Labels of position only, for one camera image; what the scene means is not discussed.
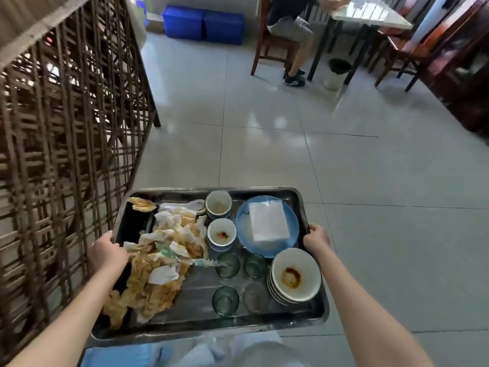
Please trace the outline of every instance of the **black shirt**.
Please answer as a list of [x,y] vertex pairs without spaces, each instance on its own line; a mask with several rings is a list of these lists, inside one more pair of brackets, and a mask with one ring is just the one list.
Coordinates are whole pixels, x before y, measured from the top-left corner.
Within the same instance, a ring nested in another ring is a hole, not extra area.
[[271,26],[283,17],[296,19],[306,9],[307,5],[315,2],[316,0],[272,0],[266,16],[266,24]]

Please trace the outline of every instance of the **white tabletop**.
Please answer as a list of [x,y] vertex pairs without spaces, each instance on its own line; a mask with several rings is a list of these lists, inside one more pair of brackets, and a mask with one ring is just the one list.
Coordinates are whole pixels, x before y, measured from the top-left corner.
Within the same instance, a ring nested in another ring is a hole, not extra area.
[[331,13],[335,20],[370,26],[411,29],[413,25],[380,0],[351,0],[350,4]]

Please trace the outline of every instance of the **tray rim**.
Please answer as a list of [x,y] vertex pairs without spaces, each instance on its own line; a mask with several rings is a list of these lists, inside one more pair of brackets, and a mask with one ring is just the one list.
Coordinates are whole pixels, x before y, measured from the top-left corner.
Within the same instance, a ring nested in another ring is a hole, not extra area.
[[[150,188],[139,188],[132,189],[128,191],[119,207],[119,211],[117,213],[117,217],[115,220],[115,224],[113,227],[112,241],[115,240],[117,236],[117,232],[119,230],[119,226],[122,220],[122,215],[128,202],[128,199],[134,193],[141,192],[191,192],[191,191],[213,191],[213,190],[226,190],[226,191],[261,191],[261,190],[280,190],[280,191],[291,191],[296,193],[299,199],[299,210],[300,210],[300,219],[299,224],[303,225],[305,231],[309,231],[308,229],[308,220],[306,217],[306,211],[304,208],[304,201],[302,199],[302,194],[292,186],[256,186],[256,187],[195,187],[195,188],[175,188],[175,187],[150,187]],[[174,339],[184,339],[184,338],[193,338],[199,336],[212,336],[219,337],[228,334],[237,334],[237,333],[249,333],[249,332],[262,332],[262,331],[271,331],[271,330],[282,330],[296,327],[307,327],[307,326],[317,326],[324,324],[330,314],[330,306],[328,297],[326,294],[326,288],[324,285],[324,281],[321,284],[321,289],[319,290],[321,293],[321,299],[324,305],[324,313],[319,318],[313,319],[302,319],[296,321],[277,321],[274,323],[263,323],[263,324],[250,324],[247,326],[232,326],[216,328],[214,330],[188,330],[188,331],[177,331],[177,332],[166,332],[166,333],[139,333],[139,334],[131,334],[131,335],[123,335],[123,336],[113,336],[111,338],[97,338],[93,334],[93,330],[90,332],[89,339],[87,340],[87,347],[107,347],[107,346],[116,346],[116,345],[134,345],[134,344],[144,344],[144,343],[155,343],[166,340],[174,340]]]

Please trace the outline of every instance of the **white trash bin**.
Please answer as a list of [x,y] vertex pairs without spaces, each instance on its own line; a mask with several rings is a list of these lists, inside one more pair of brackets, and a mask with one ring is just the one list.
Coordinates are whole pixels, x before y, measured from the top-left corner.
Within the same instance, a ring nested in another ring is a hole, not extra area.
[[324,80],[326,90],[338,91],[351,71],[351,64],[343,59],[330,59],[328,62],[330,75]]

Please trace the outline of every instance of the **beige shorts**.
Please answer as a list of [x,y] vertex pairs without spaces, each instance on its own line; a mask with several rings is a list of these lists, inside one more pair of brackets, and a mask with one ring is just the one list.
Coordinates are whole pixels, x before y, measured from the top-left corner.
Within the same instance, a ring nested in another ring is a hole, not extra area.
[[284,17],[267,28],[272,35],[297,41],[301,46],[314,37],[314,33],[309,29],[309,23],[301,17],[295,20],[292,17]]

